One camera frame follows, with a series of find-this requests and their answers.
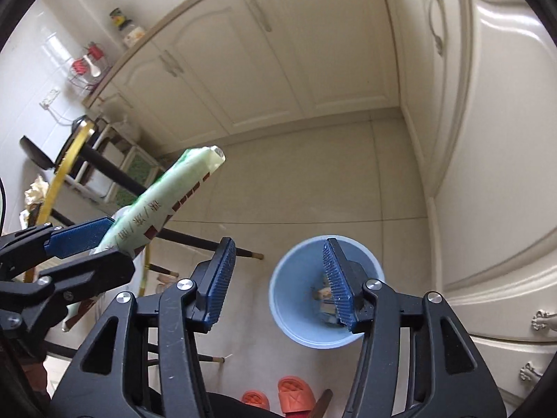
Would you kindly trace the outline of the yellow snack wrapper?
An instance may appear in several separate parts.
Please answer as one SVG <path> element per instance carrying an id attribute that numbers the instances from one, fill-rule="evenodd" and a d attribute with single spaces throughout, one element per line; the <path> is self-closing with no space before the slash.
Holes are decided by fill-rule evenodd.
<path id="1" fill-rule="evenodd" d="M 318 316 L 324 323 L 333 326 L 343 325 L 339 318 L 336 305 L 334 303 L 334 297 L 329 286 L 319 290 L 313 289 L 312 297 L 318 304 Z"/>

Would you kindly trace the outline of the green checked white package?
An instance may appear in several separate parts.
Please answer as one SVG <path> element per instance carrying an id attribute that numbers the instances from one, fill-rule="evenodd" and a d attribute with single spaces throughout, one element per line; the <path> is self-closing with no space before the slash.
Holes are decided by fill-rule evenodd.
<path id="1" fill-rule="evenodd" d="M 95 317 L 99 318 L 118 293 L 139 293 L 142 264 L 146 260 L 144 248 L 225 161 L 224 151 L 216 145 L 188 149 L 132 205 L 117 212 L 115 222 L 92 252 L 97 254 L 116 248 L 130 255 L 135 272 L 125 285 L 68 306 L 68 315 L 61 323 L 62 331 L 70 331 L 90 309 L 95 309 Z"/>

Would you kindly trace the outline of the light blue trash bin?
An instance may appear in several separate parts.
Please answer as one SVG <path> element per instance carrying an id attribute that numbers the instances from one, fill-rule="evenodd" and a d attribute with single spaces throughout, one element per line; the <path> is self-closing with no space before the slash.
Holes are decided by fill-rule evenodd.
<path id="1" fill-rule="evenodd" d="M 336 349 L 361 336 L 344 325 L 324 323 L 318 316 L 313 289 L 329 286 L 323 265 L 323 247 L 331 235 L 300 242 L 275 268 L 269 283 L 269 309 L 277 326 L 292 341 L 319 350 Z"/>

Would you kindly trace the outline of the crumpled beige wrapper pile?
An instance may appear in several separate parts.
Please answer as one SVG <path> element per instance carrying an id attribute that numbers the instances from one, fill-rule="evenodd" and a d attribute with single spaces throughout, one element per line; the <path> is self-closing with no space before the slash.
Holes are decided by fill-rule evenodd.
<path id="1" fill-rule="evenodd" d="M 31 215 L 40 210 L 49 189 L 48 182 L 37 175 L 37 178 L 30 184 L 24 192 L 24 209 L 19 213 L 21 229 L 27 229 L 33 223 L 30 222 Z"/>

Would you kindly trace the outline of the round white marble table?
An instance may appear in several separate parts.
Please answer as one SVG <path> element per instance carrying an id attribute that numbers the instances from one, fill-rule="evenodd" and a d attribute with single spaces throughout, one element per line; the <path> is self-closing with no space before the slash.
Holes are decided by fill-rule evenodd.
<path id="1" fill-rule="evenodd" d="M 44 197 L 44 202 L 40 206 L 36 219 L 37 225 L 49 223 L 50 215 L 57 201 L 57 196 L 60 194 L 61 188 L 64 184 L 65 177 L 70 173 L 70 170 L 79 157 L 82 157 L 84 161 L 92 164 L 93 167 L 100 173 L 104 174 L 117 185 L 123 187 L 135 196 L 139 196 L 146 191 L 145 186 L 142 186 L 138 182 L 134 181 L 113 163 L 102 157 L 102 155 L 95 151 L 91 146 L 87 145 L 87 141 L 92 134 L 92 130 L 92 121 L 86 121 L 85 123 L 80 124 L 76 134 L 74 135 L 73 141 L 63 150 L 63 156 L 60 164 L 58 166 L 53 166 L 55 175 L 50 182 L 48 191 Z"/>

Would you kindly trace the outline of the orange slipper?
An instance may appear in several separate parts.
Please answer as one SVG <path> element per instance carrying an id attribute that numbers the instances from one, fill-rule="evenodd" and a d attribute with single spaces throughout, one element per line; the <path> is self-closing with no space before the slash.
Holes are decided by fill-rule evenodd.
<path id="1" fill-rule="evenodd" d="M 248 390 L 242 396 L 242 402 L 262 410 L 270 410 L 270 403 L 267 396 L 259 390 Z"/>
<path id="2" fill-rule="evenodd" d="M 294 376 L 287 376 L 278 381 L 277 395 L 285 417 L 308 417 L 316 404 L 311 387 L 303 379 Z"/>

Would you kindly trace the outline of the white storage shelf cart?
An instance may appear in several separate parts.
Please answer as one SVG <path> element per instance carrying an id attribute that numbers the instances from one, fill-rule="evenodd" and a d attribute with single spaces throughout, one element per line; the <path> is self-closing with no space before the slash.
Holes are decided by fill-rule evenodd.
<path id="1" fill-rule="evenodd" d="M 136 144 L 134 136 L 125 134 L 128 127 L 133 129 L 128 122 L 113 125 L 101 117 L 93 122 L 86 145 L 135 182 L 148 188 L 163 175 L 164 169 Z M 131 205 L 136 199 L 132 192 L 102 174 L 83 157 L 74 161 L 66 181 L 97 203 L 123 207 Z"/>

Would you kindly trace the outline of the black silver grill appliance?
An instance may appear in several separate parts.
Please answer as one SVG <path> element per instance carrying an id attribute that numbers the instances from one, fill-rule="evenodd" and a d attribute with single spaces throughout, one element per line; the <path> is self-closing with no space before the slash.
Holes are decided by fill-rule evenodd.
<path id="1" fill-rule="evenodd" d="M 68 126 L 53 129 L 42 145 L 37 145 L 28 136 L 23 136 L 19 145 L 30 161 L 43 171 L 57 170 L 73 141 L 82 129 L 90 129 L 86 138 L 96 131 L 93 120 L 83 114 Z"/>

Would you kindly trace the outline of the glass jar with yellow lid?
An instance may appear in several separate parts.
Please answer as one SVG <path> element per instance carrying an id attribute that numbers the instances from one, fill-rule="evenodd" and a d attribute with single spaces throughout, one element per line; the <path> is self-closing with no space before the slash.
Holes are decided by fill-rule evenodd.
<path id="1" fill-rule="evenodd" d="M 125 16 L 119 8 L 115 8 L 110 12 L 110 20 L 118 29 L 122 41 L 127 48 L 132 48 L 146 34 L 146 31 L 140 25 L 137 25 L 132 19 Z"/>

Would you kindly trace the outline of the cream base cabinets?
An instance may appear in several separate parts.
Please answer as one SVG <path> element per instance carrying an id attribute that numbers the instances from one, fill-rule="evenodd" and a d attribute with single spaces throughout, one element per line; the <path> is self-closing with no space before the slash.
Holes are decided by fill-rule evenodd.
<path id="1" fill-rule="evenodd" d="M 184 0 L 88 106 L 160 154 L 305 118 L 400 109 L 436 284 L 502 393 L 556 351 L 556 46 L 527 0 Z"/>

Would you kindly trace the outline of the white wall socket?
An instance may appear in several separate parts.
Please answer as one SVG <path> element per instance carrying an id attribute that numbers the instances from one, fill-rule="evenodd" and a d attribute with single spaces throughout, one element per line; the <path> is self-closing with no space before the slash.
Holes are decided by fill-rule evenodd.
<path id="1" fill-rule="evenodd" d="M 61 94 L 60 88 L 52 88 L 50 91 L 44 96 L 44 98 L 40 101 L 40 106 L 44 110 L 50 109 L 50 106 L 53 102 L 57 99 L 57 97 Z"/>

